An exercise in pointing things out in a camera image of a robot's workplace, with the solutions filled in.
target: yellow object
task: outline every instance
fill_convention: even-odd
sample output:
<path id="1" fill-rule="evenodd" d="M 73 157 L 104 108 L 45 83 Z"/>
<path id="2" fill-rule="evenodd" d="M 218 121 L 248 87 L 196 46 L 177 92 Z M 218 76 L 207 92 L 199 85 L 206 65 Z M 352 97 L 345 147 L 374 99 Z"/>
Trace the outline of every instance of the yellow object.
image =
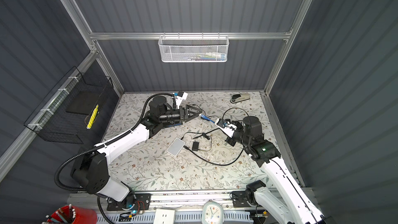
<path id="1" fill-rule="evenodd" d="M 90 121 L 89 121 L 88 124 L 87 124 L 87 129 L 91 129 L 91 126 L 93 125 L 94 120 L 95 120 L 95 118 L 96 118 L 96 116 L 97 116 L 97 112 L 98 112 L 98 105 L 94 108 L 94 111 L 93 111 L 93 113 L 91 114 Z"/>

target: floral patterned surface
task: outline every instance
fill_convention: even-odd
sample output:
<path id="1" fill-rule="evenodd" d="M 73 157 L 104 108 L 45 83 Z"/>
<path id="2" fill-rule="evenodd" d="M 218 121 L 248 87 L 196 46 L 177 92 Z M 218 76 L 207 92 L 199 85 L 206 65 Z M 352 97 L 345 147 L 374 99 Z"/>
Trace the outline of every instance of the floral patterned surface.
<path id="1" fill-rule="evenodd" d="M 218 117 L 222 117 L 228 108 L 241 107 L 249 115 L 260 119 L 264 137 L 277 146 L 260 93 L 250 92 L 250 100 L 236 104 L 230 103 L 233 94 L 237 93 L 189 93 L 187 100 L 182 102 L 182 106 L 197 104 L 206 111 L 207 116 L 216 115 Z M 124 94 L 112 117 L 105 140 L 132 127 L 137 122 L 144 102 L 150 95 Z M 245 116 L 246 114 L 242 110 L 232 109 L 227 112 L 225 118 L 241 120 Z M 162 129 L 154 137 L 137 144 L 115 159 L 108 166 L 109 173 L 113 178 L 127 183 L 136 191 L 240 189 L 245 188 L 246 184 L 250 182 L 267 177 L 245 152 L 237 162 L 230 166 L 213 166 L 198 159 L 185 149 L 182 149 L 176 157 L 166 151 L 172 141 L 176 137 L 181 138 L 185 132 L 202 133 L 212 129 L 214 129 L 214 125 L 201 118 L 195 118 L 180 126 Z M 188 147 L 192 147 L 192 136 L 195 134 L 186 134 L 183 139 Z M 240 144 L 236 144 L 235 147 L 227 144 L 225 142 L 226 135 L 220 130 L 212 132 L 211 137 L 211 149 L 209 140 L 196 139 L 200 149 L 210 150 L 209 152 L 197 152 L 208 161 L 228 163 L 233 161 L 242 150 Z"/>

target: gray wall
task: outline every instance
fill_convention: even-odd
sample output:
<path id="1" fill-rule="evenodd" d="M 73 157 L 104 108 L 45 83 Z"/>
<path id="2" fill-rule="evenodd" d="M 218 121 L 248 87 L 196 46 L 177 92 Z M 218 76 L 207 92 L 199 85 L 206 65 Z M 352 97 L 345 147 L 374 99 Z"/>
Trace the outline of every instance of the gray wall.
<path id="1" fill-rule="evenodd" d="M 99 41 L 125 91 L 264 89 L 283 40 L 231 40 L 227 62 L 165 63 L 157 41 Z"/>
<path id="2" fill-rule="evenodd" d="M 59 0 L 0 0 L 0 155 L 89 49 Z"/>
<path id="3" fill-rule="evenodd" d="M 271 100 L 337 223 L 395 223 L 398 0 L 314 0 Z"/>
<path id="4" fill-rule="evenodd" d="M 286 32 L 301 0 L 76 0 L 93 32 Z M 99 41 L 125 91 L 263 89 L 282 41 L 231 41 L 226 63 L 169 64 L 156 41 Z"/>

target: wall-mounted basket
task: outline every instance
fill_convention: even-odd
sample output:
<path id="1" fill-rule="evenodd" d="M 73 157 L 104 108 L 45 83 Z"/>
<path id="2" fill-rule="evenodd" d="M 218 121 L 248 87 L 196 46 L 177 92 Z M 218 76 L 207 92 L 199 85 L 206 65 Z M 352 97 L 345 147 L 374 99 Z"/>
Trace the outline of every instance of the wall-mounted basket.
<path id="1" fill-rule="evenodd" d="M 226 62 L 228 37 L 217 39 L 159 38 L 162 62 Z"/>

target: clock face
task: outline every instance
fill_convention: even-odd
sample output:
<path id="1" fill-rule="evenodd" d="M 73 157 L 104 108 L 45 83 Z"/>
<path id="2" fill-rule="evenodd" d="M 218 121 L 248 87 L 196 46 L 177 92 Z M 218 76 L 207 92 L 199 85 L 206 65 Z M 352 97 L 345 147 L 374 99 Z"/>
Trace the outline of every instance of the clock face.
<path id="1" fill-rule="evenodd" d="M 209 202 L 204 206 L 202 212 L 203 224 L 221 224 L 224 219 L 224 212 L 216 203 Z"/>

